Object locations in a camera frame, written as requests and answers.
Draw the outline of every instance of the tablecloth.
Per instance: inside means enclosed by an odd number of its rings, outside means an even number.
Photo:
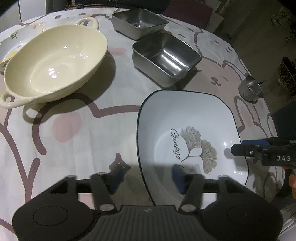
[[[90,16],[98,19],[99,30],[108,39],[108,53],[102,65],[77,92],[55,102],[0,109],[1,240],[17,240],[11,226],[17,208],[67,175],[86,179],[121,164],[125,178],[112,196],[115,204],[152,204],[138,165],[136,126],[140,105],[160,87],[134,68],[135,41],[113,30],[112,13],[121,10],[86,8],[54,12],[0,33],[2,41],[31,23],[39,23],[47,30]],[[169,23],[165,30],[202,56],[195,71],[172,88],[221,98],[234,115],[241,140],[276,136],[264,100],[248,103],[238,93],[240,82],[249,72],[234,49],[203,29],[166,19]],[[0,75],[0,92],[4,90]],[[282,169],[264,167],[252,159],[248,159],[248,165],[246,186],[271,201],[282,186]],[[80,200],[92,205],[89,194],[80,195]]]

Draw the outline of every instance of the ginkgo leaf illustration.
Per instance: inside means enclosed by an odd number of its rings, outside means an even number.
[[[185,140],[189,153],[193,148],[200,148],[200,133],[193,126],[182,128],[180,136]]]
[[[202,153],[200,157],[202,158],[202,167],[205,174],[209,174],[217,166],[217,151],[207,140],[201,140],[201,146]]]

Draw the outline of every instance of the stainless steel rectangular container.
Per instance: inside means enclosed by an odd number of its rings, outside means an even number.
[[[114,30],[133,40],[139,40],[161,31],[168,21],[148,10],[132,9],[113,13],[112,23]]]
[[[133,64],[162,87],[183,79],[201,56],[168,33],[159,33],[133,44]]]

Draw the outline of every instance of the cream ceramic dish with handles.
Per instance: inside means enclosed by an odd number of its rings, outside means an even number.
[[[93,26],[80,25],[84,21],[91,21]],[[82,18],[46,30],[29,41],[5,68],[6,91],[0,96],[0,106],[11,109],[50,102],[82,87],[107,53],[107,39],[98,27],[95,18]],[[6,102],[9,96],[18,100]]]

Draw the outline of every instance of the cup handle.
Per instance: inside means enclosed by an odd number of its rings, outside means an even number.
[[[14,102],[6,102],[6,99],[8,97],[10,97],[11,94],[9,94],[6,91],[4,91],[4,93],[0,96],[0,106],[5,108],[5,109],[12,109],[12,108],[16,108],[16,107],[20,107],[20,106],[23,106],[27,103],[30,103],[32,102],[31,99],[23,99],[23,100],[16,100]]]
[[[84,21],[91,21],[93,23],[92,27],[95,28],[95,29],[99,29],[99,22],[95,18],[92,18],[92,17],[79,19],[74,24],[79,25]]]

